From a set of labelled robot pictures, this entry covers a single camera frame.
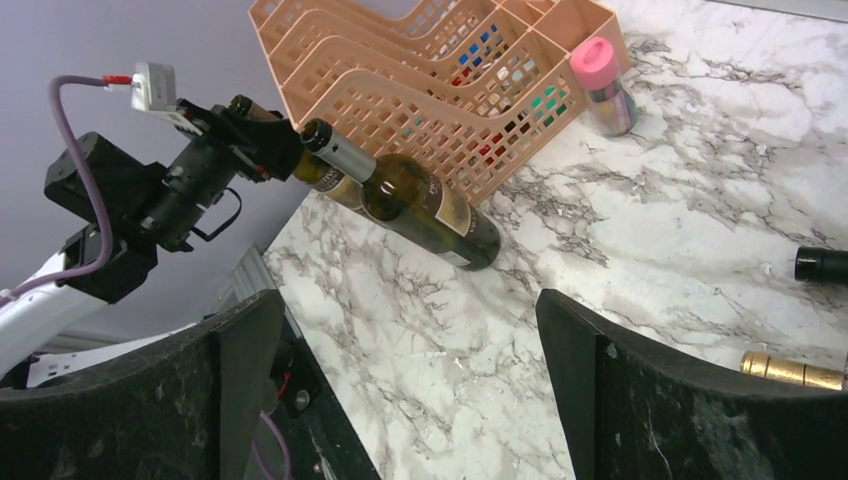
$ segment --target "white connector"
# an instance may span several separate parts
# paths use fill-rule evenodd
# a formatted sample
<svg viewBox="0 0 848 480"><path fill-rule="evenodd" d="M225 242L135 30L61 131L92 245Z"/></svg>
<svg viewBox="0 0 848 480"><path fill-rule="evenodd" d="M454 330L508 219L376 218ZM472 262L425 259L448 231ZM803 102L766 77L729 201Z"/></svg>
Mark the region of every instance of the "white connector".
<svg viewBox="0 0 848 480"><path fill-rule="evenodd" d="M132 84L129 83L110 83L103 87L107 92L131 92Z"/></svg>
<svg viewBox="0 0 848 480"><path fill-rule="evenodd" d="M137 63L132 76L132 108L159 117L200 135L202 132L177 111L174 67L162 63Z"/></svg>

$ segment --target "plastic basket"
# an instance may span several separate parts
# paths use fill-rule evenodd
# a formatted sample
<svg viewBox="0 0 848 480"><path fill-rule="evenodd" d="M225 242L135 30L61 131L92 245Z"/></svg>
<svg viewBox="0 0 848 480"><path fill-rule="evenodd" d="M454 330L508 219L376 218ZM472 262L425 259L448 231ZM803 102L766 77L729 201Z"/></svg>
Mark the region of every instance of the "plastic basket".
<svg viewBox="0 0 848 480"><path fill-rule="evenodd" d="M298 59L290 73L274 75L293 125L321 117L371 153L410 154L479 203L586 107L568 64L571 50L602 35L622 68L630 66L614 12L591 0L486 1L489 13L450 56L453 70L435 72L424 67L436 62L420 55L399 60L399 51L340 34L318 37L302 52L289 40L309 29L294 22L294 36L268 57L272 70L287 56ZM478 61L492 33L509 40ZM467 65L473 69L461 84L446 81Z"/></svg>
<svg viewBox="0 0 848 480"><path fill-rule="evenodd" d="M483 26L478 29L481 32L479 35L466 36L451 53L440 60L427 60L325 10L308 10L271 52L268 62L276 82L283 84L312 54L319 42L331 36L339 36L425 75L460 86L478 78L481 71L490 67L526 30L523 22L501 9L494 9L477 23Z"/></svg>
<svg viewBox="0 0 848 480"><path fill-rule="evenodd" d="M426 0L424 3L432 4L434 1ZM349 8L351 3L338 0L283 0L257 31L265 54L270 54L305 12L323 10L365 30L375 32L413 53L437 59L457 45L468 34L470 28L493 9L490 0L458 0L449 10L444 9L442 18L434 17L435 22L426 34L409 36L398 32L395 28L382 25L373 18L373 16L379 17L376 13L371 12L371 16L362 14L362 10L369 11L365 7L357 5L357 9Z"/></svg>
<svg viewBox="0 0 848 480"><path fill-rule="evenodd" d="M259 27L268 20L268 17L284 0L258 0L250 7L250 19L253 22L254 28L259 30ZM294 9L313 8L309 4L309 0L286 0L293 1ZM453 8L457 0L428 0L419 3L408 15L399 19L384 17L373 10L363 7L356 0L335 0L336 8L343 8L352 11L360 16L366 17L384 27L410 38L422 36L430 31L445 14Z"/></svg>

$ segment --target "pink lid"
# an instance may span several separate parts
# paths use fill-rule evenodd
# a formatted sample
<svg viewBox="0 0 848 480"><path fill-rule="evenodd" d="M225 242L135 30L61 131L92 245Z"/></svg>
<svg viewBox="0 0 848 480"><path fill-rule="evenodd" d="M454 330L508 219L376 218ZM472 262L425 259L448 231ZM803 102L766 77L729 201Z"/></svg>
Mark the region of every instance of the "pink lid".
<svg viewBox="0 0 848 480"><path fill-rule="evenodd" d="M571 69L577 83L586 90L601 90L621 72L615 48L603 37L583 42L571 54Z"/></svg>

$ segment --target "white marble surface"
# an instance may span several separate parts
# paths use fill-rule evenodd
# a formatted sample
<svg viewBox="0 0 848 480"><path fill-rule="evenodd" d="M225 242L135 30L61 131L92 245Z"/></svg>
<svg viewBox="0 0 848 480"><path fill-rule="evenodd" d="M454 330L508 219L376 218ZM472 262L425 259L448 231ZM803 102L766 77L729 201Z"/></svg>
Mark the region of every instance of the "white marble surface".
<svg viewBox="0 0 848 480"><path fill-rule="evenodd" d="M848 249L848 26L696 0L609 1L643 109L584 115L481 210L494 268L458 271L311 194L266 261L385 478L573 478L533 307L559 289L736 368L841 367L848 289L792 279Z"/></svg>

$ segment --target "bottle label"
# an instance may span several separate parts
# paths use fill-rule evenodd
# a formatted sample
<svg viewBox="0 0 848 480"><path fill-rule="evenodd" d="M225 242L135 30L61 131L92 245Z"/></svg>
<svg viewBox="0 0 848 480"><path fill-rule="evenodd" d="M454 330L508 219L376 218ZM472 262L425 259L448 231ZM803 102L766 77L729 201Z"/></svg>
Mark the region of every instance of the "bottle label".
<svg viewBox="0 0 848 480"><path fill-rule="evenodd" d="M612 97L592 105L595 119L604 135L621 135L633 127L636 105L620 90Z"/></svg>
<svg viewBox="0 0 848 480"><path fill-rule="evenodd" d="M353 211L362 209L359 184L337 168L331 168L312 188Z"/></svg>
<svg viewBox="0 0 848 480"><path fill-rule="evenodd" d="M430 185L423 206L424 211L463 237L472 231L476 223L474 211L465 198L433 174L430 174Z"/></svg>
<svg viewBox="0 0 848 480"><path fill-rule="evenodd" d="M454 267L464 267L464 266L471 263L468 260L466 260L465 257L463 257L462 255L460 255L456 252L448 251L448 252L445 252L445 253L437 253L436 255L438 255L440 258L442 258L446 262L450 263Z"/></svg>

